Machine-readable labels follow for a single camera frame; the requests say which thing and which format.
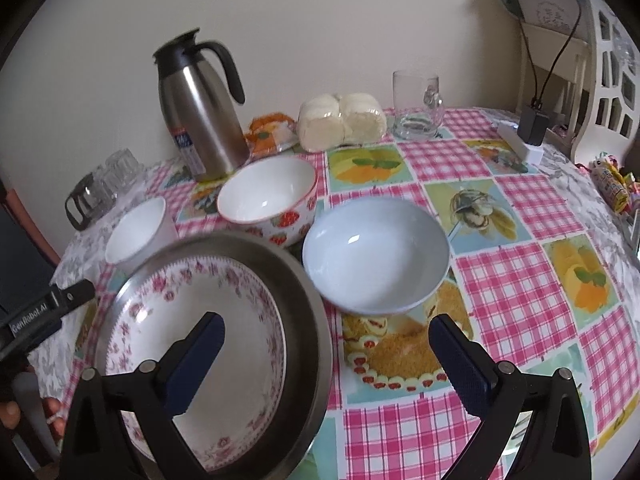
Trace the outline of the floral pink rimmed plate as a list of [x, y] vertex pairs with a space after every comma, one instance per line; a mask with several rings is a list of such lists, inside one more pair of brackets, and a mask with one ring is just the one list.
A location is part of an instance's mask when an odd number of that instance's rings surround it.
[[286, 342], [276, 302], [248, 266], [195, 256], [138, 275], [112, 303], [102, 341], [106, 374], [186, 355], [160, 383], [160, 402], [205, 470], [229, 466], [266, 432], [285, 382]]

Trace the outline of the stainless steel round tray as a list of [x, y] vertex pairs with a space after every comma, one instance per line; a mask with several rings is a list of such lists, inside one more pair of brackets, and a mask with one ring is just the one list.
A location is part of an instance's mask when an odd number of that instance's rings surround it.
[[167, 479], [284, 479], [326, 414], [332, 344], [300, 263], [254, 236], [182, 240], [119, 289], [94, 364], [134, 457]]

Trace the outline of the light blue bowl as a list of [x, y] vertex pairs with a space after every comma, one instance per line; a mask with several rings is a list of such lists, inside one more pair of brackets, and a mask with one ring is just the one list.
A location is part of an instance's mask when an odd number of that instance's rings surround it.
[[407, 312], [442, 284], [450, 244], [439, 222], [410, 200], [367, 196], [322, 214], [306, 235], [304, 269], [338, 310]]

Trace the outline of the strawberry pattern bowl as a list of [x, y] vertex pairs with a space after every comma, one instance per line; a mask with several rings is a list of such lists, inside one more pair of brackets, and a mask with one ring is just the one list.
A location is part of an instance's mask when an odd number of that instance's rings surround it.
[[300, 242], [314, 223], [318, 172], [297, 156], [253, 162], [231, 177], [217, 196], [218, 214], [233, 229], [281, 247]]

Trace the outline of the grey floral under cloth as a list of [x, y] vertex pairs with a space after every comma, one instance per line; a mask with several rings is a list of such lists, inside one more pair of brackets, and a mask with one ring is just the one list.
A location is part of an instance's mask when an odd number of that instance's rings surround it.
[[[116, 200], [109, 212], [85, 231], [74, 235], [54, 271], [53, 284], [66, 289], [83, 278], [93, 285], [99, 284], [101, 275], [107, 269], [106, 244], [115, 226], [126, 212], [146, 200], [161, 169], [159, 162], [145, 168], [134, 180], [132, 188]], [[29, 363], [35, 369], [43, 396], [63, 400], [72, 382], [74, 362], [82, 359], [86, 353], [86, 340], [97, 308], [98, 302], [93, 299], [65, 315], [62, 327], [30, 352]]]

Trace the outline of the pink checkered fruit tablecloth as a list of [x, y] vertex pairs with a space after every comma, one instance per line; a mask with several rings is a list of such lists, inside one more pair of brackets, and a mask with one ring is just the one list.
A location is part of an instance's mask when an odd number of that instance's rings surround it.
[[250, 232], [299, 242], [328, 208], [390, 196], [428, 210], [449, 237], [438, 292], [393, 318], [330, 311], [334, 383], [299, 479], [436, 479], [477, 426], [427, 349], [449, 314], [498, 358], [569, 368], [598, 479], [638, 477], [639, 274], [591, 183], [563, 156], [521, 162], [484, 110], [450, 110], [435, 139], [392, 136], [308, 156], [312, 193]]

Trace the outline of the small white bowl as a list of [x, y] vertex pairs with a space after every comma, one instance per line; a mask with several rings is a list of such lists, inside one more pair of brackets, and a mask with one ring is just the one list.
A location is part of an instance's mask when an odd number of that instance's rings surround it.
[[162, 196], [153, 197], [128, 211], [115, 226], [106, 243], [105, 261], [128, 278], [152, 255], [177, 240], [168, 203]]

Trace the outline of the clear drinking glass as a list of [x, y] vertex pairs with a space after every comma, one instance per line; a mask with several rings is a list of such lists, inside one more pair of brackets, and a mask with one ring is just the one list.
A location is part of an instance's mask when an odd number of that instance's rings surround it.
[[129, 148], [119, 150], [105, 161], [103, 181], [111, 193], [117, 197], [127, 192], [143, 172], [143, 165]]

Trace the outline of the white power strip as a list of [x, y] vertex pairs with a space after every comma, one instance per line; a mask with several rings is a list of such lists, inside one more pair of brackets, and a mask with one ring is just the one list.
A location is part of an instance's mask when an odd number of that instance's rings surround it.
[[527, 144], [518, 136], [518, 127], [513, 122], [498, 122], [497, 133], [515, 154], [529, 166], [538, 166], [544, 158], [541, 145]]

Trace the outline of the stainless steel thermos jug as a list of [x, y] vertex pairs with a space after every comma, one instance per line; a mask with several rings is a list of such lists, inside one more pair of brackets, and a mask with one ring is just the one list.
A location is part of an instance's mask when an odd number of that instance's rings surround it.
[[195, 181], [227, 177], [250, 158], [235, 104], [245, 93], [235, 62], [218, 41], [196, 40], [197, 29], [154, 52], [160, 109]]

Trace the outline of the colourful candy roll pack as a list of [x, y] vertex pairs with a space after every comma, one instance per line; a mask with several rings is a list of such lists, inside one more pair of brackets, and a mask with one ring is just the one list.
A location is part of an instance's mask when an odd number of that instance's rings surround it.
[[605, 203], [616, 214], [634, 214], [639, 209], [639, 180], [622, 174], [617, 159], [604, 155], [590, 162], [590, 177]]

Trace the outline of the black power adapter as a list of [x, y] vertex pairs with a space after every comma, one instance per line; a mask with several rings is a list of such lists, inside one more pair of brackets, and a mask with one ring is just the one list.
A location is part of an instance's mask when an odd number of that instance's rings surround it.
[[518, 137], [526, 144], [541, 146], [547, 133], [549, 116], [537, 107], [525, 105], [518, 123]]

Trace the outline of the orange snack packet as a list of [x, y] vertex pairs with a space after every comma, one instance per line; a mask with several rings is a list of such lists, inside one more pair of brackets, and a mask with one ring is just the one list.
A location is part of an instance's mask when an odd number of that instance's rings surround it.
[[255, 117], [244, 139], [252, 159], [261, 159], [294, 148], [298, 143], [295, 120], [280, 112]]

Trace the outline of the clear glass mug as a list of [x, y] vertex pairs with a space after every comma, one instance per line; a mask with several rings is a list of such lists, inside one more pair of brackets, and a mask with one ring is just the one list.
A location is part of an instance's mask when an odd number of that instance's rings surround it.
[[404, 140], [432, 140], [445, 116], [439, 76], [417, 70], [393, 72], [394, 135]]

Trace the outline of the bag of white buns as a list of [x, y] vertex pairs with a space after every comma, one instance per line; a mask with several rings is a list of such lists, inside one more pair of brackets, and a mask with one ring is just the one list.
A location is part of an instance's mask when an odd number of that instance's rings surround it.
[[300, 107], [296, 124], [299, 144], [309, 153], [373, 143], [381, 140], [386, 130], [380, 103], [362, 92], [322, 94], [308, 100]]

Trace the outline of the white lattice chair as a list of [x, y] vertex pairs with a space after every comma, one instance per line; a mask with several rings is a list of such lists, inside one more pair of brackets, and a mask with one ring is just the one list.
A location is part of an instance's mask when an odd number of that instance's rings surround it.
[[521, 69], [538, 68], [567, 86], [567, 134], [559, 140], [576, 164], [602, 154], [623, 160], [639, 131], [639, 48], [604, 0], [586, 0], [588, 40], [523, 24]]

